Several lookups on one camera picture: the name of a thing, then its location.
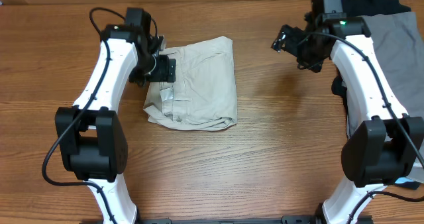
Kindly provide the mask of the beige shorts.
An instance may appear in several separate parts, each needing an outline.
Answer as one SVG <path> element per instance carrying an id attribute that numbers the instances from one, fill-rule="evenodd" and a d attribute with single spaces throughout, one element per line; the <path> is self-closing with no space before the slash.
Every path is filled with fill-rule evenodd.
<path id="1" fill-rule="evenodd" d="M 174 83 L 151 83 L 144 111 L 169 129 L 220 131 L 237 124 L 233 41 L 225 36 L 167 48 L 176 60 Z"/>

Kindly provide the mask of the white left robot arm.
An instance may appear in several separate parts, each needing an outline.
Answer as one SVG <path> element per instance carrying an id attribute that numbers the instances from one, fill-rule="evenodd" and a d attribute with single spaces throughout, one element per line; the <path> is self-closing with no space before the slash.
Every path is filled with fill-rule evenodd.
<path id="1" fill-rule="evenodd" d="M 49 159 L 60 149 L 64 168 L 77 178 L 67 185 L 91 190 L 103 223 L 142 221 L 123 176 L 128 144 L 117 112 L 126 84 L 176 80 L 176 61 L 160 54 L 165 41 L 151 15 L 129 7 L 122 18 L 123 23 L 97 31 L 100 51 L 93 73 L 74 104 L 58 108 L 58 138 L 42 163 L 43 178 L 63 186 L 47 174 Z"/>

